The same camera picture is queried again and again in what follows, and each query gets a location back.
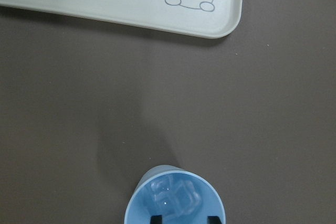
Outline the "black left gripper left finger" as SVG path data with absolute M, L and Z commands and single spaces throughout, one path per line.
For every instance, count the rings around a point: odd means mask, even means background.
M 163 219 L 162 215 L 151 216 L 151 224 L 162 224 Z

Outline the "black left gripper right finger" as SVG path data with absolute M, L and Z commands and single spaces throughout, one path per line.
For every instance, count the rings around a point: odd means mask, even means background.
M 219 224 L 219 216 L 208 216 L 207 224 Z

